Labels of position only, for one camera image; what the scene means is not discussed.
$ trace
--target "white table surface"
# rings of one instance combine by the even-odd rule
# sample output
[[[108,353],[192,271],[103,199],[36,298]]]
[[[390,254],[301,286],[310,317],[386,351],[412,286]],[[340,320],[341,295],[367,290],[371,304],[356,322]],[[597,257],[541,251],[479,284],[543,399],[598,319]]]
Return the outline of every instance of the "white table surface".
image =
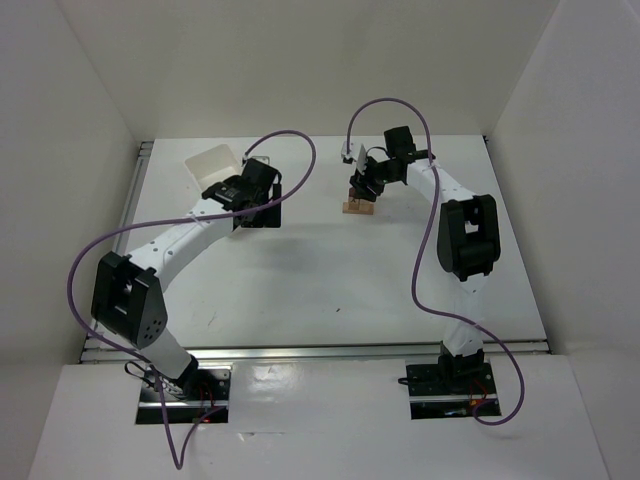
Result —
[[[162,425],[135,425],[122,365],[64,367],[31,469],[49,479],[606,479],[569,362],[518,355],[527,397],[509,424],[410,420],[402,360],[234,365],[229,423],[198,428],[184,470]],[[509,412],[518,382],[491,359]],[[188,425],[173,425],[178,448]]]
[[[226,143],[240,158],[252,138],[156,140],[134,221],[182,216],[199,198],[184,162]],[[340,161],[342,137],[315,137],[318,162],[308,183],[283,204],[282,228],[236,231],[216,242],[166,292],[169,329],[185,347],[433,342],[447,320],[420,312],[411,271],[429,203],[410,187],[387,187],[374,216],[345,215],[354,166]],[[367,146],[382,137],[355,137]],[[416,137],[416,144],[424,139]],[[435,136],[438,161],[460,183],[498,204],[502,255],[484,289],[484,324],[506,340],[546,335],[481,136]],[[310,158],[306,142],[274,138],[255,152],[271,157],[293,186]],[[132,232],[127,250],[161,229]],[[435,252],[423,261],[421,298],[451,309],[450,284]]]

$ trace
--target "cable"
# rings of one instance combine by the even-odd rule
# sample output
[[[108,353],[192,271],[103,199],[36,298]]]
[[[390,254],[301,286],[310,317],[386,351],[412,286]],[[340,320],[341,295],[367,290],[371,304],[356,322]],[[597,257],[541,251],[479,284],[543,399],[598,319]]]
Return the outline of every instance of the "cable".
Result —
[[[136,367],[140,372],[142,372],[141,375],[136,375],[135,373],[133,373],[131,370],[129,370],[129,366],[132,365],[134,367]],[[151,380],[149,380],[148,378],[144,377],[144,374],[146,373],[145,369],[142,368],[140,365],[138,365],[136,362],[134,362],[133,360],[129,360],[127,363],[124,364],[124,371],[127,375],[131,375],[134,378],[137,378],[138,380],[142,380],[142,382],[144,382],[147,387],[150,388],[154,388],[154,384]]]
[[[366,151],[365,155],[369,155],[369,152],[371,150],[380,150],[380,151],[384,152],[384,154],[387,156],[387,158],[389,158],[389,152],[384,147],[369,147],[369,148],[367,148],[367,151]]]
[[[140,228],[147,228],[147,227],[157,227],[157,226],[162,226],[162,225],[179,225],[179,224],[191,223],[191,222],[202,222],[202,221],[208,221],[208,220],[220,220],[220,219],[223,219],[223,218],[231,218],[231,217],[238,217],[238,216],[242,216],[242,215],[250,215],[252,213],[257,213],[257,212],[260,212],[262,210],[266,210],[267,208],[274,207],[274,206],[284,202],[285,200],[289,199],[298,190],[300,190],[302,185],[305,184],[305,182],[308,180],[309,176],[311,175],[311,172],[313,171],[313,168],[316,165],[316,146],[313,143],[313,141],[311,140],[311,138],[308,135],[306,135],[306,134],[304,134],[304,133],[302,133],[302,132],[300,132],[298,130],[277,130],[275,132],[272,132],[272,133],[270,133],[268,135],[265,135],[264,137],[259,138],[258,140],[256,140],[253,143],[253,145],[251,145],[247,149],[247,151],[245,152],[245,155],[249,155],[258,145],[262,144],[264,141],[266,141],[266,140],[268,140],[270,138],[276,137],[276,136],[280,136],[280,135],[296,135],[296,136],[301,137],[304,140],[306,140],[306,142],[311,147],[311,162],[309,163],[309,168],[307,169],[305,174],[302,176],[300,181],[291,190],[289,190],[285,195],[283,195],[282,197],[280,197],[280,198],[278,198],[276,200],[273,200],[272,202],[266,203],[264,205],[260,205],[258,207],[253,207],[253,208],[248,208],[246,210],[241,210],[241,211],[238,211],[238,212],[220,213],[220,214],[216,214],[216,215],[203,215],[203,216],[200,216],[200,217],[182,217],[182,218],[171,218],[171,219],[167,219],[167,220],[153,220],[153,221],[149,221],[149,222],[134,223],[132,225],[126,225],[126,226],[123,226],[123,227],[120,227],[120,228],[116,228],[115,230],[112,230],[111,232],[105,233],[104,235],[100,235],[96,239],[94,239],[91,242],[89,242],[87,244],[87,246],[84,247],[80,251],[80,253],[78,253],[76,258],[74,259],[73,263],[71,264],[71,268],[69,270],[69,275],[67,276],[67,302],[69,304],[69,309],[71,310],[71,314],[75,318],[76,322],[78,322],[80,327],[87,333],[87,335],[90,335],[90,336],[100,340],[101,342],[106,343],[107,345],[109,345],[110,347],[113,347],[116,350],[128,353],[129,355],[137,358],[138,360],[141,360],[141,361],[143,361],[145,363],[150,364],[151,369],[152,369],[152,371],[154,373],[154,376],[155,376],[156,388],[158,388],[158,391],[159,391],[159,394],[160,394],[160,408],[162,410],[162,420],[164,422],[164,428],[165,428],[165,432],[167,434],[167,441],[169,443],[169,449],[171,450],[171,454],[172,454],[172,457],[173,457],[173,462],[174,462],[174,464],[175,464],[175,466],[176,466],[176,468],[178,470],[182,469],[182,466],[184,464],[184,452],[185,452],[185,449],[186,449],[186,446],[187,446],[187,442],[189,441],[189,438],[193,434],[195,428],[200,424],[200,422],[202,422],[206,417],[211,415],[213,412],[208,412],[205,415],[203,415],[202,417],[200,417],[200,419],[194,424],[194,426],[191,427],[191,430],[189,430],[189,433],[187,433],[187,437],[185,438],[184,444],[182,446],[182,453],[181,453],[181,456],[180,456],[180,460],[178,461],[178,457],[176,455],[175,446],[173,444],[173,439],[171,437],[171,430],[169,428],[167,406],[166,406],[165,400],[164,400],[164,391],[163,391],[164,389],[162,388],[162,381],[160,379],[161,378],[160,373],[155,369],[155,367],[153,365],[151,365],[151,362],[144,355],[136,352],[132,348],[125,347],[123,345],[120,345],[120,344],[118,344],[116,342],[113,342],[113,341],[109,340],[108,338],[104,337],[103,335],[101,335],[98,332],[96,332],[93,328],[91,328],[89,323],[86,322],[82,318],[82,315],[80,314],[80,312],[78,311],[78,308],[76,306],[76,302],[75,302],[75,299],[73,297],[73,281],[75,279],[76,272],[78,271],[78,267],[80,265],[80,262],[87,255],[87,253],[89,253],[93,248],[95,248],[97,245],[99,245],[100,243],[104,242],[105,240],[108,240],[109,238],[115,237],[116,235],[120,235],[121,233],[129,232],[129,231],[132,231],[132,230],[138,230]]]
[[[473,418],[475,418],[478,422],[480,422],[483,425],[489,425],[489,426],[504,425],[505,423],[510,421],[513,417],[515,417],[518,414],[518,412],[522,408],[522,404],[524,403],[524,396],[525,396],[524,376],[522,375],[522,370],[520,370],[520,365],[518,365],[518,361],[516,360],[516,357],[513,355],[513,353],[511,353],[511,350],[509,350],[509,347],[507,347],[507,345],[502,340],[500,340],[496,335],[494,335],[492,332],[490,332],[483,326],[478,325],[473,320],[463,317],[462,315],[458,315],[456,313],[444,312],[441,310],[436,310],[436,309],[427,307],[426,305],[423,305],[422,302],[420,302],[420,300],[418,299],[417,284],[418,284],[418,274],[420,273],[420,264],[422,263],[422,257],[424,256],[424,252],[427,247],[427,242],[429,240],[429,236],[431,235],[431,230],[433,229],[433,223],[435,220],[436,212],[438,210],[438,200],[440,199],[440,176],[438,175],[438,169],[433,168],[434,165],[433,165],[433,153],[431,151],[431,133],[429,132],[429,126],[427,125],[427,121],[425,120],[424,116],[420,113],[420,111],[416,107],[414,107],[413,105],[411,105],[410,103],[404,100],[401,100],[399,98],[393,98],[393,97],[376,98],[375,100],[371,100],[365,103],[364,105],[362,105],[360,108],[358,108],[358,110],[356,110],[356,112],[351,117],[351,120],[349,121],[349,127],[347,129],[347,153],[349,153],[349,147],[351,145],[350,143],[351,129],[353,128],[353,123],[355,122],[358,114],[362,112],[365,108],[371,105],[374,105],[376,103],[382,103],[382,102],[399,103],[400,105],[404,105],[405,107],[407,107],[409,110],[411,110],[413,113],[415,113],[418,116],[418,118],[420,119],[420,122],[422,123],[422,127],[424,128],[425,135],[427,137],[427,154],[429,158],[429,164],[432,166],[433,176],[435,179],[435,194],[433,196],[433,202],[431,203],[429,220],[427,221],[427,227],[424,231],[424,236],[422,237],[422,242],[420,243],[420,248],[418,249],[418,254],[416,256],[416,261],[413,267],[413,273],[411,275],[411,298],[413,299],[413,303],[415,303],[416,306],[423,312],[426,312],[430,315],[453,318],[455,320],[459,320],[461,322],[466,323],[467,325],[471,325],[472,327],[480,330],[482,333],[484,333],[493,341],[495,341],[498,345],[500,345],[500,348],[502,348],[502,350],[504,350],[504,353],[507,354],[507,357],[509,357],[509,360],[511,360],[511,363],[513,364],[513,367],[516,370],[516,373],[518,375],[518,381],[520,382],[520,397],[518,398],[518,403],[516,404],[515,408],[509,415],[507,415],[506,417],[500,420],[496,420],[495,422],[483,420],[478,416],[478,407],[480,405],[476,406],[472,411]]]
[[[207,387],[207,392],[209,392],[209,401],[211,402],[211,408],[213,408],[213,392],[211,392],[211,387],[208,384],[204,384],[205,387]]]
[[[160,374],[158,373],[158,371],[155,369],[153,365],[151,365],[151,370],[153,371],[153,374],[156,377],[156,388],[158,389],[158,394],[160,395],[160,404],[162,405],[162,408],[161,408],[162,423],[164,424],[164,432],[167,435],[169,450],[171,450],[171,457],[173,458],[173,463],[176,466],[176,469],[182,470],[182,467],[184,467],[184,454],[187,450],[187,444],[189,443],[189,439],[191,438],[191,435],[193,435],[193,432],[196,431],[196,428],[198,428],[198,425],[200,425],[203,420],[210,417],[214,413],[217,413],[220,410],[222,410],[222,407],[212,409],[211,411],[205,413],[195,421],[193,426],[187,432],[187,436],[185,437],[184,443],[182,444],[182,449],[180,450],[180,459],[178,459],[176,447],[173,443],[173,437],[171,435],[171,428],[169,427],[169,414],[167,413],[167,408],[165,404],[164,390],[162,388],[162,383],[160,382]]]
[[[439,376],[434,376],[431,380],[409,380],[407,377],[402,377],[398,379],[398,384],[404,385],[406,387],[416,386],[416,385],[442,385],[443,380]]]
[[[480,383],[480,381],[477,378],[473,379],[473,383],[478,385],[480,387],[480,390],[482,390],[482,400],[476,402],[476,405],[479,407],[485,402],[485,400],[487,399],[487,395],[489,395],[489,392],[487,392],[487,389],[485,388],[485,386],[482,383]],[[471,398],[473,399],[473,384],[471,384]]]

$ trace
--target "white wall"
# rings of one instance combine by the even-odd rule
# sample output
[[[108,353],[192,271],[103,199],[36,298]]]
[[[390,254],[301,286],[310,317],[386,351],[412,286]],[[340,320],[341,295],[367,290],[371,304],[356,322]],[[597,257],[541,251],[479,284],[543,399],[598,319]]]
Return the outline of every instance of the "white wall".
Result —
[[[638,13],[638,0],[563,0],[489,142],[613,479],[640,470]]]
[[[136,152],[54,0],[0,5],[0,471],[19,480],[61,365],[81,349],[67,270],[117,224]],[[93,279],[84,273],[87,312]]]
[[[435,133],[487,133],[558,3],[58,1],[140,140],[342,134],[360,104],[390,95]],[[407,119],[378,107],[358,133]]]

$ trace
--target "robotic arm link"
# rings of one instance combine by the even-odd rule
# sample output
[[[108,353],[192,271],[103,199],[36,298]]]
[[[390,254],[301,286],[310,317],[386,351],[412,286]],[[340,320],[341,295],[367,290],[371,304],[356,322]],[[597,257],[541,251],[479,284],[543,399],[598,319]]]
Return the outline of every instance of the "robotic arm link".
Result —
[[[107,329],[124,337],[156,370],[187,396],[213,379],[198,370],[198,361],[167,329],[163,293],[173,279],[212,243],[237,227],[278,228],[280,205],[257,213],[199,221],[265,205],[281,196],[282,175],[255,158],[241,175],[218,182],[189,211],[193,222],[175,225],[146,245],[121,256],[110,252],[98,264],[91,313]]]
[[[434,169],[440,179],[438,260],[450,273],[455,289],[455,313],[479,316],[480,292],[500,257],[500,236],[495,199],[476,195],[460,185],[437,162],[431,164],[427,150],[416,150],[409,127],[384,132],[389,159],[378,162],[364,145],[342,148],[344,163],[356,163],[349,183],[354,198],[375,202],[388,183],[401,181],[432,201],[436,189]],[[482,368],[481,332],[462,322],[450,322],[441,344],[439,364],[448,381],[468,378]]]

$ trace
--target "wooden object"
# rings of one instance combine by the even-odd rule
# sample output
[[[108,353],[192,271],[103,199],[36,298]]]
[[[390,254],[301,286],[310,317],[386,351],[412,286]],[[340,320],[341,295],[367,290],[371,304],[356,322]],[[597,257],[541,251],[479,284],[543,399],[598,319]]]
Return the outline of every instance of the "wooden object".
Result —
[[[349,200],[342,204],[342,213],[354,213],[358,215],[373,215],[373,202],[353,198],[354,188],[349,189]]]

